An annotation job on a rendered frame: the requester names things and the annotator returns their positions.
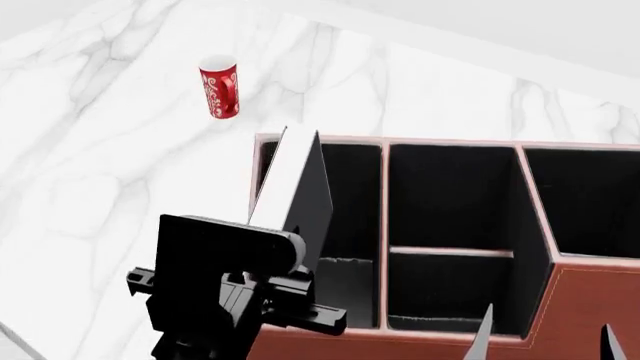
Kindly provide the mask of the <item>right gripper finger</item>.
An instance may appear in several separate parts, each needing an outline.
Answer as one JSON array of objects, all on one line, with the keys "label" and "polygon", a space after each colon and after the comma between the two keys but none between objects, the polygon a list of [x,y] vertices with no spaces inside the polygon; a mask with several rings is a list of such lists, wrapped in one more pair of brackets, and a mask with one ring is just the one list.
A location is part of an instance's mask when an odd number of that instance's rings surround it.
[{"label": "right gripper finger", "polygon": [[494,306],[490,303],[479,326],[478,332],[463,360],[487,360],[489,341],[493,327],[493,309]]},{"label": "right gripper finger", "polygon": [[600,332],[600,360],[627,360],[612,327],[605,324]]}]

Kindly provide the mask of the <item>brown leather compartment caddy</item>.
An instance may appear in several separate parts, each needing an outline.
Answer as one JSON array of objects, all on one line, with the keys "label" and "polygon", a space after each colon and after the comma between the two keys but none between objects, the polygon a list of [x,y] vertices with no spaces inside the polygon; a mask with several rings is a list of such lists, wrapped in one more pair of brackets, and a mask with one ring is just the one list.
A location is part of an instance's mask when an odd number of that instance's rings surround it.
[{"label": "brown leather compartment caddy", "polygon": [[321,138],[339,337],[265,327],[249,360],[640,360],[640,145]]}]

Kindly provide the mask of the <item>red patterned mug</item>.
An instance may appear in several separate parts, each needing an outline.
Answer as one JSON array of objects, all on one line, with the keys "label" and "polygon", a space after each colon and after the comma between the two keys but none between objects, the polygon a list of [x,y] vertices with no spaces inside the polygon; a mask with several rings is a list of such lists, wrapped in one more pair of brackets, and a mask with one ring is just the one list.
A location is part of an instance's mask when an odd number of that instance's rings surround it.
[{"label": "red patterned mug", "polygon": [[229,119],[239,113],[237,62],[233,56],[216,54],[199,63],[200,76],[209,108],[215,119]]}]

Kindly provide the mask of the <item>white book with dark cover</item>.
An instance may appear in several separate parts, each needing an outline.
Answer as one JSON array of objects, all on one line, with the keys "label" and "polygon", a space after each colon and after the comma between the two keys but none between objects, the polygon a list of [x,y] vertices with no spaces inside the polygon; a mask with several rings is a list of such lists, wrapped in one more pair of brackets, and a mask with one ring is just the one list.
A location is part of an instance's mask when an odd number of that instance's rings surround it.
[{"label": "white book with dark cover", "polygon": [[306,244],[301,264],[317,270],[333,213],[318,132],[301,125],[283,131],[257,195],[249,224],[290,232]]}]

